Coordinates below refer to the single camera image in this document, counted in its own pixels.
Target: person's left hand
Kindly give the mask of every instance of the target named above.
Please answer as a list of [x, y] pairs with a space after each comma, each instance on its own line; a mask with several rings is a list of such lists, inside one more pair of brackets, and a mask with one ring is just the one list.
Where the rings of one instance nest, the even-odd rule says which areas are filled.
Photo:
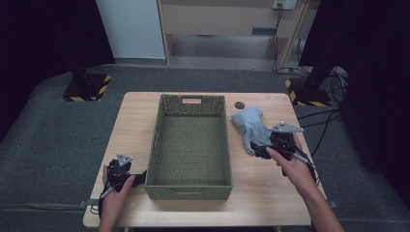
[[[104, 166], [102, 171], [102, 180], [104, 184], [106, 183], [107, 173], [107, 166]], [[112, 192], [103, 199], [99, 231], [114, 231], [118, 217], [121, 215], [121, 211], [124, 208], [124, 204], [126, 203], [127, 196], [130, 192], [134, 179], [135, 176], [131, 175], [124, 183], [120, 192], [113, 189]]]

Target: light blue cloth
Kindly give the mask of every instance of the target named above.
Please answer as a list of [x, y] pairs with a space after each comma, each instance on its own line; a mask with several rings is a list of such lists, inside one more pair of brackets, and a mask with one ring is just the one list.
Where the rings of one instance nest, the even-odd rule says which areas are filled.
[[252, 106], [232, 115], [232, 122], [243, 137], [247, 152], [252, 155], [255, 153], [250, 147], [251, 141], [259, 146], [272, 145], [269, 139], [271, 131], [262, 124], [262, 115], [263, 112], [259, 106]]

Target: gray floor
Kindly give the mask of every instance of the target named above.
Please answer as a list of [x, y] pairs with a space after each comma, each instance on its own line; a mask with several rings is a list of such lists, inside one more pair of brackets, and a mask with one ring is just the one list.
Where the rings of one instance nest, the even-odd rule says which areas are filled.
[[[9, 200], [12, 203], [73, 204], [88, 197], [109, 140], [108, 131], [127, 91], [285, 93], [283, 80], [291, 75], [271, 72], [274, 60], [269, 43], [266, 38], [184, 36], [176, 42], [168, 66], [156, 61], [128, 60], [116, 66], [90, 69], [90, 72], [114, 76], [99, 102], [61, 102], [61, 93], [70, 81], [68, 74], [41, 83], [0, 144], [3, 204]], [[296, 49], [287, 66], [297, 67]], [[294, 106], [298, 117], [335, 108], [337, 105]], [[328, 114], [321, 114], [301, 119], [300, 124], [308, 126], [327, 117]], [[311, 151], [323, 130], [323, 125], [306, 127], [305, 138]], [[328, 198], [338, 203], [334, 211], [347, 231], [410, 231], [409, 210], [383, 175], [366, 171], [342, 118], [330, 123], [314, 162]], [[0, 230], [95, 231], [82, 225], [82, 216], [79, 212], [0, 211]], [[187, 230], [197, 229], [138, 229]], [[203, 230], [278, 231], [276, 227]], [[281, 231], [309, 229], [285, 226]]]

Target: black curtain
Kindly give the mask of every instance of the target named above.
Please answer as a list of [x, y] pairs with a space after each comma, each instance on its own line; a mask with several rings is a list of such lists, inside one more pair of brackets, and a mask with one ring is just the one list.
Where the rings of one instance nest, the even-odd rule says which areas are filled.
[[383, 173], [410, 209], [408, 9], [410, 1], [321, 1], [300, 65], [323, 65], [325, 53], [347, 71], [339, 107], [351, 137], [369, 171]]
[[1, 0], [0, 40], [0, 141], [38, 83], [114, 63], [95, 0]]

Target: yellow and black hazard tape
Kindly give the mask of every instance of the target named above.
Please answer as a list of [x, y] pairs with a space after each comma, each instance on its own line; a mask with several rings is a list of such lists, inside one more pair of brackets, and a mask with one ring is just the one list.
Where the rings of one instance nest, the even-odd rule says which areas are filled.
[[102, 87], [96, 96], [92, 96], [92, 97], [72, 96], [72, 97], [63, 98], [63, 100], [67, 102], [99, 101], [103, 97], [103, 94], [105, 93], [105, 90], [110, 80], [111, 80], [111, 76], [108, 75], [105, 77]]
[[289, 92], [289, 98], [293, 105], [303, 105], [303, 106], [332, 106], [329, 101], [297, 101], [296, 93], [292, 87], [290, 80], [285, 81], [287, 91]]

